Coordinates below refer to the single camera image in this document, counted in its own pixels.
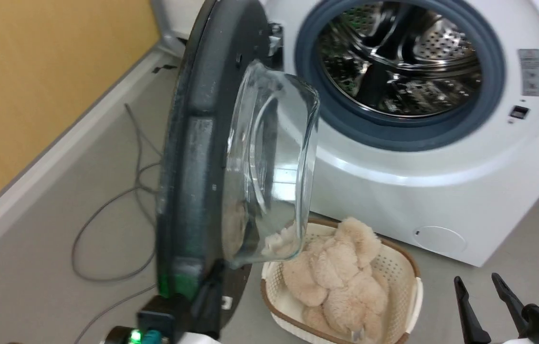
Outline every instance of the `green light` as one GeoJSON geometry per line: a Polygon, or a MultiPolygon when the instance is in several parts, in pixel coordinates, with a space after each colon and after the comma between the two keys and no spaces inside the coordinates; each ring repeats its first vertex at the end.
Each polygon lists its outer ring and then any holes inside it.
{"type": "Polygon", "coordinates": [[[129,336],[129,344],[141,344],[142,342],[142,333],[138,330],[131,331],[129,336]]]}

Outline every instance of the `robotic hand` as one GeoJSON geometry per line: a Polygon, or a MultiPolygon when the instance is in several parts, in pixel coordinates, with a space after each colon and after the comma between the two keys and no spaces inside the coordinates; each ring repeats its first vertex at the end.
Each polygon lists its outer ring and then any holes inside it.
{"type": "MultiPolygon", "coordinates": [[[[518,339],[509,340],[505,344],[539,344],[539,306],[533,303],[524,306],[499,274],[492,274],[492,282],[499,298],[507,305],[516,329],[518,329],[518,339]]],[[[490,335],[481,328],[475,312],[468,302],[466,287],[459,276],[454,278],[454,287],[464,343],[489,344],[491,342],[490,335]]]]}

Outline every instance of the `stainless steel drum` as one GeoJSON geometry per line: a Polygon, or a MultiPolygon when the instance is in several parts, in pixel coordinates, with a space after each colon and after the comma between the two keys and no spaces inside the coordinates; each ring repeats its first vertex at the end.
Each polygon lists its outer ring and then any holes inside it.
{"type": "Polygon", "coordinates": [[[385,1],[352,8],[329,22],[317,45],[341,92],[394,118],[444,113],[481,87],[466,34],[422,7],[385,1]]]}

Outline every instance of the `transparent glass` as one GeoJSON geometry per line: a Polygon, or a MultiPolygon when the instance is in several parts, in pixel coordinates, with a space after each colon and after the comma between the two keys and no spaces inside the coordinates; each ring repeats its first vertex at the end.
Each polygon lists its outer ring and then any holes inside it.
{"type": "Polygon", "coordinates": [[[237,93],[223,189],[223,254],[233,268],[289,259],[303,245],[316,161],[318,93],[251,63],[237,93]]]}

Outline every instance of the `front-loading washing machine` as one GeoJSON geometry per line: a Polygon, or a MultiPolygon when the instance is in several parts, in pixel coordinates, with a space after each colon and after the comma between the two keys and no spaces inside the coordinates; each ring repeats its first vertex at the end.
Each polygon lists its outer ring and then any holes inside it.
{"type": "Polygon", "coordinates": [[[321,99],[311,210],[483,265],[539,198],[539,0],[264,0],[321,99]]]}

